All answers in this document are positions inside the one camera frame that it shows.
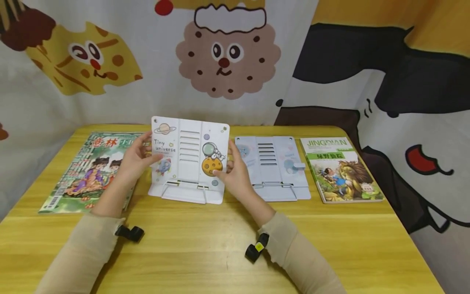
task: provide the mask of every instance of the black clip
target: black clip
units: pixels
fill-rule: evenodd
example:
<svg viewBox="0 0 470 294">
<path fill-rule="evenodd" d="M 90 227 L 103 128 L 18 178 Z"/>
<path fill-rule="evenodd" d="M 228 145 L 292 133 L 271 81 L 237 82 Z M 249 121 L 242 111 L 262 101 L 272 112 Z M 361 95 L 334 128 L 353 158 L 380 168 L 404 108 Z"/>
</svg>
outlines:
<svg viewBox="0 0 470 294">
<path fill-rule="evenodd" d="M 121 236 L 128 240 L 131 240 L 132 242 L 138 243 L 144 235 L 144 230 L 139 227 L 133 227 L 132 230 L 130 230 L 127 227 L 120 225 L 114 235 Z"/>
<path fill-rule="evenodd" d="M 262 233 L 259 236 L 256 244 L 255 245 L 250 244 L 250 246 L 248 246 L 248 248 L 246 249 L 246 252 L 245 252 L 246 258 L 248 258 L 252 263 L 255 263 L 255 261 L 261 255 L 261 252 L 263 251 L 263 249 L 266 247 L 268 240 L 269 240 L 269 235 L 266 233 Z"/>
</svg>

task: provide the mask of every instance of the magazine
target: magazine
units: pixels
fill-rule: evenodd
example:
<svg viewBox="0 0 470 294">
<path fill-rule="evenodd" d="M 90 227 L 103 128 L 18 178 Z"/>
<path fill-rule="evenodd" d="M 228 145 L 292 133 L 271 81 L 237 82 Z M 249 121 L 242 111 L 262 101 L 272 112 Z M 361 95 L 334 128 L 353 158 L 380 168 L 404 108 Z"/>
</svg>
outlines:
<svg viewBox="0 0 470 294">
<path fill-rule="evenodd" d="M 301 143 L 324 203 L 384 199 L 348 138 L 302 138 Z"/>
<path fill-rule="evenodd" d="M 92 209 L 116 176 L 124 152 L 141 134 L 91 133 L 39 213 L 79 213 Z M 123 210 L 127 209 L 132 192 L 133 189 Z"/>
</svg>

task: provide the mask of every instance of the red nose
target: red nose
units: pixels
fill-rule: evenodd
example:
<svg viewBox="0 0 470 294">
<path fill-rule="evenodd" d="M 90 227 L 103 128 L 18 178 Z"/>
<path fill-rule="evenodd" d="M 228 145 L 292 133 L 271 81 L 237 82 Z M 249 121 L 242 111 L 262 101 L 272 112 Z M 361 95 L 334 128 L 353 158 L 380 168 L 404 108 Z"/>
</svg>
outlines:
<svg viewBox="0 0 470 294">
<path fill-rule="evenodd" d="M 230 65 L 230 61 L 228 61 L 228 59 L 226 59 L 225 57 L 224 58 L 221 58 L 219 60 L 219 66 L 220 67 L 223 67 L 223 68 L 226 68 Z"/>
<path fill-rule="evenodd" d="M 90 61 L 90 64 L 91 64 L 91 66 L 92 66 L 94 69 L 96 69 L 97 71 L 99 71 L 99 70 L 101 69 L 101 65 L 100 65 L 96 60 L 94 60 L 94 59 L 92 59 L 92 60 Z"/>
</svg>

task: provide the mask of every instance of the white book stand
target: white book stand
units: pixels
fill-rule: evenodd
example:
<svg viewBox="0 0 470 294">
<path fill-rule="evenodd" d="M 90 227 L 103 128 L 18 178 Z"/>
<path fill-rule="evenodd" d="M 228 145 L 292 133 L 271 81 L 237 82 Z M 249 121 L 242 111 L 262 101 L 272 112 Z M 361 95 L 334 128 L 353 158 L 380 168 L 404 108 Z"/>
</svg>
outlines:
<svg viewBox="0 0 470 294">
<path fill-rule="evenodd" d="M 225 185 L 213 170 L 226 171 L 230 126 L 227 124 L 152 117 L 153 164 L 149 195 L 163 199 L 221 204 Z"/>
<path fill-rule="evenodd" d="M 293 137 L 236 137 L 256 193 L 265 201 L 310 199 L 305 163 Z"/>
</svg>

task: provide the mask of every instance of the cartoon curtain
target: cartoon curtain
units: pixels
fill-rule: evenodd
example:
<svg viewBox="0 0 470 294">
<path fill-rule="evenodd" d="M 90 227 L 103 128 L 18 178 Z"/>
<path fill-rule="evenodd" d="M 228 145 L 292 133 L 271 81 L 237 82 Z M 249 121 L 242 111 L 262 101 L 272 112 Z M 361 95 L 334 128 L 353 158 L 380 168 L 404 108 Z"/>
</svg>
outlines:
<svg viewBox="0 0 470 294">
<path fill-rule="evenodd" d="M 470 289 L 469 11 L 320 0 L 276 120 L 348 132 L 447 293 Z"/>
<path fill-rule="evenodd" d="M 0 219 L 82 125 L 272 125 L 315 6 L 0 0 Z"/>
<path fill-rule="evenodd" d="M 336 125 L 443 288 L 462 293 L 469 8 L 466 0 L 0 0 L 0 219 L 82 125 L 148 124 L 152 115 Z"/>
</svg>

